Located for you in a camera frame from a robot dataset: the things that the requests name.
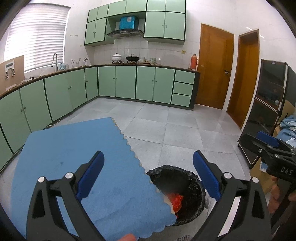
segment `brown door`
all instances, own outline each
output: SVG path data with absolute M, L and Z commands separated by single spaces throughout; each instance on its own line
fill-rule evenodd
M 227 113 L 242 128 L 253 98 L 259 67 L 258 30 L 239 36 L 234 85 Z
M 201 25 L 197 104 L 223 108 L 232 69 L 233 47 L 233 34 Z

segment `blue box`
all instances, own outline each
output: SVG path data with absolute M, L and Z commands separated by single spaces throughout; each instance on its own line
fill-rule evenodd
M 136 16 L 122 17 L 119 23 L 119 29 L 138 29 L 139 20 Z

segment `backsplash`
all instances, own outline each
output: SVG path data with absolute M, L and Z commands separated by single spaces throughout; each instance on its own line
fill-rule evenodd
M 188 69 L 191 56 L 199 54 L 199 42 L 186 41 L 184 45 L 148 42 L 141 36 L 116 39 L 114 44 L 101 45 L 94 48 L 94 64 L 112 63 L 112 55 L 122 55 L 126 63 L 126 56 L 132 53 L 138 57 L 161 59 L 166 66 Z

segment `white roller blind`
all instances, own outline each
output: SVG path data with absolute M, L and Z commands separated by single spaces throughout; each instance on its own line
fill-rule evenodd
M 24 55 L 25 71 L 51 65 L 54 53 L 62 63 L 68 13 L 64 6 L 28 4 L 11 23 L 4 60 Z

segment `white pot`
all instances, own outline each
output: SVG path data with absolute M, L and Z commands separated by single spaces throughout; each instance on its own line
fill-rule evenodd
M 122 56 L 118 53 L 112 55 L 112 61 L 121 61 Z

